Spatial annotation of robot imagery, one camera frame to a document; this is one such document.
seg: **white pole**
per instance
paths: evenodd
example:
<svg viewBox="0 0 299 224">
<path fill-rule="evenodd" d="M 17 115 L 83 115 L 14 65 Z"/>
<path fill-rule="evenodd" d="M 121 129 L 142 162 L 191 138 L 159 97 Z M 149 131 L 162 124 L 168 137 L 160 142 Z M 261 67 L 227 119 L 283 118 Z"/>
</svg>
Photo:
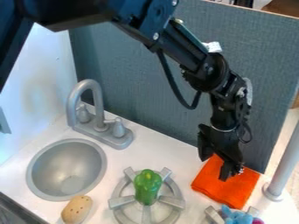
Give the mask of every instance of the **white pole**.
<svg viewBox="0 0 299 224">
<path fill-rule="evenodd" d="M 287 149 L 284 151 L 281 162 L 275 171 L 270 184 L 263 187 L 263 192 L 267 198 L 273 201 L 282 200 L 282 190 L 287 184 L 296 163 L 299 160 L 299 122 L 293 132 Z"/>
</svg>

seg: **faucet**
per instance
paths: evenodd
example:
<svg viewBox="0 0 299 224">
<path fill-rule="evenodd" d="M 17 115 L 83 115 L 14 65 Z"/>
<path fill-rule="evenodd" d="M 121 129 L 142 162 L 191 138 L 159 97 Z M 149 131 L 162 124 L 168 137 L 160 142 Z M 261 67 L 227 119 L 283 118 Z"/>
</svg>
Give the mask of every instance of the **faucet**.
<svg viewBox="0 0 299 224">
<path fill-rule="evenodd" d="M 95 115 L 89 113 L 85 104 L 77 109 L 81 95 L 88 89 L 93 93 Z M 101 86 L 95 80 L 83 80 L 75 85 L 67 98 L 66 118 L 67 125 L 74 130 L 117 150 L 125 149 L 133 141 L 133 132 L 123 126 L 120 117 L 105 120 Z"/>
<path fill-rule="evenodd" d="M 77 115 L 74 111 L 76 111 L 79 98 L 88 89 L 90 89 L 93 93 L 96 128 L 104 130 L 106 124 L 104 123 L 105 116 L 103 97 L 101 94 L 101 86 L 95 80 L 83 80 L 73 88 L 73 91 L 68 96 L 66 105 L 67 124 L 68 126 L 73 127 L 77 123 Z"/>
</svg>

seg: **orange towel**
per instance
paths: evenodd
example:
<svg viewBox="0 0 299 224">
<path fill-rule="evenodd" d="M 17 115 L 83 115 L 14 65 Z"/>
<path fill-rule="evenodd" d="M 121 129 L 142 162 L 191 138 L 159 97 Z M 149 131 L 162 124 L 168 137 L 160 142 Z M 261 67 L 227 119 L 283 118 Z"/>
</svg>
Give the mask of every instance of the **orange towel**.
<svg viewBox="0 0 299 224">
<path fill-rule="evenodd" d="M 212 156 L 193 180 L 191 187 L 212 200 L 231 208 L 241 209 L 250 197 L 260 174 L 245 167 L 243 174 L 223 182 L 218 179 L 222 165 L 223 161 L 220 157 Z"/>
</svg>

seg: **gray wall panel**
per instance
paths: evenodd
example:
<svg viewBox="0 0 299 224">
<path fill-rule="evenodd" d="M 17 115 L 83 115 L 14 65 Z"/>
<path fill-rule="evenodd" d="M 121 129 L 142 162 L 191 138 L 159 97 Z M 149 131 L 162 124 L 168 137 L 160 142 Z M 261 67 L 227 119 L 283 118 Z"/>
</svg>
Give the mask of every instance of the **gray wall panel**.
<svg viewBox="0 0 299 224">
<path fill-rule="evenodd" d="M 202 41 L 218 40 L 232 70 L 252 80 L 254 140 L 242 150 L 264 172 L 298 83 L 299 20 L 199 0 L 181 1 L 176 16 Z M 107 110 L 196 145 L 198 124 L 211 116 L 207 95 L 195 111 L 183 108 L 156 55 L 111 24 L 72 30 L 71 40 L 79 79 L 100 82 Z M 191 99 L 177 64 L 171 68 Z"/>
</svg>

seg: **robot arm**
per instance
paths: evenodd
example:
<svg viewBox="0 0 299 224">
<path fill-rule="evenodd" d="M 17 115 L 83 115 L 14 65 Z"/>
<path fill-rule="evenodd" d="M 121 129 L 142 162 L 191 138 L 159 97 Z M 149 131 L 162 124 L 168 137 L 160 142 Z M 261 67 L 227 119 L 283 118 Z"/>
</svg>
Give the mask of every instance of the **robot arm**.
<svg viewBox="0 0 299 224">
<path fill-rule="evenodd" d="M 82 25 L 111 22 L 156 53 L 170 86 L 188 109 L 195 109 L 200 94 L 211 96 L 211 126 L 199 125 L 198 152 L 205 161 L 213 153 L 224 164 L 219 178 L 227 180 L 242 172 L 243 157 L 239 142 L 251 132 L 247 124 L 251 108 L 250 80 L 232 72 L 219 53 L 209 53 L 172 14 L 178 0 L 15 0 L 20 12 L 52 31 Z M 180 94 L 164 55 L 174 59 L 182 75 L 197 91 L 192 105 Z"/>
</svg>

